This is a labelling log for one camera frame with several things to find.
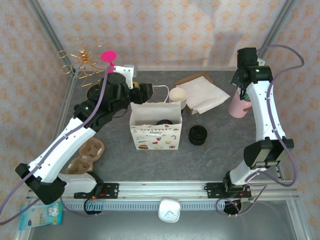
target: white clock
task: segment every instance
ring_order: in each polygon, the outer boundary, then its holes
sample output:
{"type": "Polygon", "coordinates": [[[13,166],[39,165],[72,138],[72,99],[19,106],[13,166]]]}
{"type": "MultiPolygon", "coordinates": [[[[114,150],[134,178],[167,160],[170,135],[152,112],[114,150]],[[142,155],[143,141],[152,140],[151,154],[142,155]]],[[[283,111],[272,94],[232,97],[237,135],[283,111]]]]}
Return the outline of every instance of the white clock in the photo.
{"type": "Polygon", "coordinates": [[[160,202],[158,216],[166,223],[175,223],[180,217],[180,203],[173,199],[163,199],[160,202]]]}

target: blue package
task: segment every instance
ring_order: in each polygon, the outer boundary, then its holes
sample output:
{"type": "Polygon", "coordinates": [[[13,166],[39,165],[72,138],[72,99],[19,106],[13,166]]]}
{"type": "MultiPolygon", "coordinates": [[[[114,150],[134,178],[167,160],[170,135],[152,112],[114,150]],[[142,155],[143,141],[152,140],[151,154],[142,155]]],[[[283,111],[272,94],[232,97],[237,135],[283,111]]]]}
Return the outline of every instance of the blue package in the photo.
{"type": "Polygon", "coordinates": [[[60,225],[63,206],[61,202],[55,202],[50,205],[34,205],[26,212],[22,213],[20,218],[19,230],[30,229],[44,225],[60,225]]]}

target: pink lollipop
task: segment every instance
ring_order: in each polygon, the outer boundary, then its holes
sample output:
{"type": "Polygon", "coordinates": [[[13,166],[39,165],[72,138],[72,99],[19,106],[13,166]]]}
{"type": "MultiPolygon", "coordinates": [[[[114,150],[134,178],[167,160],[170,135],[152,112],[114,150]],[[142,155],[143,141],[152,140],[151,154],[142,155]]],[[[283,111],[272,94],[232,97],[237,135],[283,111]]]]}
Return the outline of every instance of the pink lollipop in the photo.
{"type": "Polygon", "coordinates": [[[106,63],[110,63],[110,67],[115,66],[112,61],[116,60],[117,58],[117,53],[115,51],[105,51],[104,53],[101,54],[101,60],[106,63]]]}

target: brown cup holder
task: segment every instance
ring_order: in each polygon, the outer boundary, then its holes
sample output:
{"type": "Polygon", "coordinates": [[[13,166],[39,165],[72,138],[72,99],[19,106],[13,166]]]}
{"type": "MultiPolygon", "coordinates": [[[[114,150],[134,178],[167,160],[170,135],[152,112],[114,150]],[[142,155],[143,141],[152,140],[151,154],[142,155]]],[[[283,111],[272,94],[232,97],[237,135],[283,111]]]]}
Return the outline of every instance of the brown cup holder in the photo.
{"type": "Polygon", "coordinates": [[[79,148],[79,156],[74,158],[66,169],[66,174],[85,174],[94,169],[93,163],[105,151],[105,145],[97,138],[91,137],[79,148]]]}

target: pink cup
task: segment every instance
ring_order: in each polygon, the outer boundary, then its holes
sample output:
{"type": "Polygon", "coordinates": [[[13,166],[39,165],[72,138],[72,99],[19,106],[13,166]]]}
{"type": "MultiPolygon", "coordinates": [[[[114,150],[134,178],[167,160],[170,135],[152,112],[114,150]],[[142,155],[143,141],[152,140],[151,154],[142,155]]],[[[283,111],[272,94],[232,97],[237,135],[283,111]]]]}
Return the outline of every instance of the pink cup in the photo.
{"type": "Polygon", "coordinates": [[[240,119],[243,118],[251,108],[252,103],[250,101],[240,100],[238,91],[235,91],[228,108],[229,114],[234,118],[240,119]]]}

